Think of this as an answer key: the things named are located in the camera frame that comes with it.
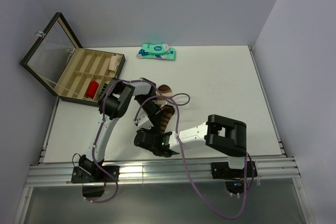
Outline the brown striped sock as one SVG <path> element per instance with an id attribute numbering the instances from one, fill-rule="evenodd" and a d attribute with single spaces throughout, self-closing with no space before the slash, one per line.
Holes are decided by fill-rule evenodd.
<path id="1" fill-rule="evenodd" d="M 172 96 L 172 90 L 168 85 L 162 84 L 158 87 L 158 90 L 159 91 L 156 93 L 157 95 L 162 94 L 167 97 Z M 165 133 L 167 125 L 175 113 L 175 109 L 163 98 L 157 98 L 155 103 L 160 106 L 161 111 L 163 112 L 160 119 L 160 133 Z"/>

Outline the black white striped sock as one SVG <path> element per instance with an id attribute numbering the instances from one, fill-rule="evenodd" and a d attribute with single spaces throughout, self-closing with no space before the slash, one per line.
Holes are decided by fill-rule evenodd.
<path id="1" fill-rule="evenodd" d="M 105 89 L 106 89 L 107 86 L 108 86 L 108 83 L 105 83 L 105 84 L 102 86 L 99 96 L 101 96 L 101 95 L 104 93 L 104 91 L 105 91 Z"/>

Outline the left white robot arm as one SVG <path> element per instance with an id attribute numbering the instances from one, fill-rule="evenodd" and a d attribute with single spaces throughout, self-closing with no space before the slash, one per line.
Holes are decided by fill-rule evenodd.
<path id="1" fill-rule="evenodd" d="M 98 133 L 88 150 L 80 156 L 78 166 L 74 167 L 72 183 L 102 182 L 107 175 L 102 170 L 107 143 L 111 133 L 128 110 L 131 100 L 135 100 L 149 121 L 146 126 L 136 116 L 134 123 L 139 129 L 136 132 L 134 145 L 150 151 L 155 156 L 171 157 L 169 147 L 170 133 L 163 128 L 167 112 L 154 102 L 156 84 L 145 78 L 127 82 L 113 78 L 101 91 L 99 96 L 99 113 L 102 115 L 98 123 Z"/>

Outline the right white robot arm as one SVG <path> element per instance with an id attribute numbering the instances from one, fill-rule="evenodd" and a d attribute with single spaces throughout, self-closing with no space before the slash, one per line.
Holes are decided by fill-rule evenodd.
<path id="1" fill-rule="evenodd" d="M 252 179 L 258 173 L 247 153 L 246 130 L 244 122 L 213 114 L 201 125 L 180 132 L 160 133 L 153 127 L 141 128 L 136 132 L 134 145 L 165 158 L 207 146 L 228 157 L 226 162 L 211 163 L 213 179 Z"/>

